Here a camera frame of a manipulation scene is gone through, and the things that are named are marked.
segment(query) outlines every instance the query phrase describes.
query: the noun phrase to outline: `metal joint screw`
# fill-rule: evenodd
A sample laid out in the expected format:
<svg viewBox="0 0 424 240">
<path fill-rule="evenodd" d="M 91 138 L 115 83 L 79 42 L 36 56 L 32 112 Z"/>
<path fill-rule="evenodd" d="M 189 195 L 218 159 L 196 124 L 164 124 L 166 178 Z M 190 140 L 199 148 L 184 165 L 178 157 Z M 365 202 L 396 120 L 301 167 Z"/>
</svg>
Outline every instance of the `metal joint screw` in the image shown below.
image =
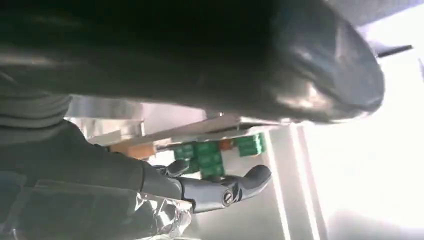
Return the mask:
<svg viewBox="0 0 424 240">
<path fill-rule="evenodd" d="M 231 190 L 226 190 L 222 195 L 222 203 L 224 206 L 228 207 L 233 203 L 233 192 Z"/>
</svg>

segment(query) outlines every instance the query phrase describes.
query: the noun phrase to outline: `ceiling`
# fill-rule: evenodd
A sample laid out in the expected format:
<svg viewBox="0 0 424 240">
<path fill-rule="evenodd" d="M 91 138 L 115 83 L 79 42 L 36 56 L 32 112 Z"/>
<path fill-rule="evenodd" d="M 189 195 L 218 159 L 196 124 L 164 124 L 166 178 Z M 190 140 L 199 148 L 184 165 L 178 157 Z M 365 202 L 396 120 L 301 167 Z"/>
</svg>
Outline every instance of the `ceiling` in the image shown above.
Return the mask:
<svg viewBox="0 0 424 240">
<path fill-rule="evenodd" d="M 327 0 L 326 2 L 358 27 L 424 4 L 424 0 Z"/>
</svg>

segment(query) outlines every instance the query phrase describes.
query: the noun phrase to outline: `shiny leather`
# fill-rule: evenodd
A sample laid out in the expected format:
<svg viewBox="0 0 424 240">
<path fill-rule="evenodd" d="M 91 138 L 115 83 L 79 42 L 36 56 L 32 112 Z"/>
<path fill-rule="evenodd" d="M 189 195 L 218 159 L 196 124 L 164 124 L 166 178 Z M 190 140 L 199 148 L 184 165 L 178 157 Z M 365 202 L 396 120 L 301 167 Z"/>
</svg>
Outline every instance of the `shiny leather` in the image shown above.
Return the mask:
<svg viewBox="0 0 424 240">
<path fill-rule="evenodd" d="M 267 120 L 373 113 L 368 45 L 319 0 L 3 0 L 0 78 Z"/>
</svg>

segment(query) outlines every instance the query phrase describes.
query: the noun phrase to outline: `robotic hand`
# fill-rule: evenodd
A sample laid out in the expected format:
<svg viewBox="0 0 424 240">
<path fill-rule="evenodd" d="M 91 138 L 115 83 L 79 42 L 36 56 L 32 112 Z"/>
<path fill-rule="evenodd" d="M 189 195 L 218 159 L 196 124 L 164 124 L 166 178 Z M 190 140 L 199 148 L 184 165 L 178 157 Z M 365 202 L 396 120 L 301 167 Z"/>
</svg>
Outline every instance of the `robotic hand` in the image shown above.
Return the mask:
<svg viewBox="0 0 424 240">
<path fill-rule="evenodd" d="M 162 175 L 177 180 L 181 199 L 192 203 L 194 214 L 224 209 L 233 203 L 252 198 L 262 192 L 271 179 L 271 171 L 264 165 L 253 167 L 244 176 L 230 175 L 211 181 L 180 177 L 189 168 L 184 160 L 155 168 Z"/>
</svg>

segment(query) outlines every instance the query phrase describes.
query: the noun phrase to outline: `white wall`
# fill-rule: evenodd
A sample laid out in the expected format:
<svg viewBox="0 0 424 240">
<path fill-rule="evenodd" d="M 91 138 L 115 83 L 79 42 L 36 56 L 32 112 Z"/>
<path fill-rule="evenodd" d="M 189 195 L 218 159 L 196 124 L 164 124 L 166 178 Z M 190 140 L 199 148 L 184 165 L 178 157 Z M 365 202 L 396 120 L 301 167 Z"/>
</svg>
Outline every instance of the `white wall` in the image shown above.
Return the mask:
<svg viewBox="0 0 424 240">
<path fill-rule="evenodd" d="M 331 240 L 424 239 L 424 83 L 414 50 L 381 60 L 386 97 L 373 116 L 306 127 Z"/>
</svg>

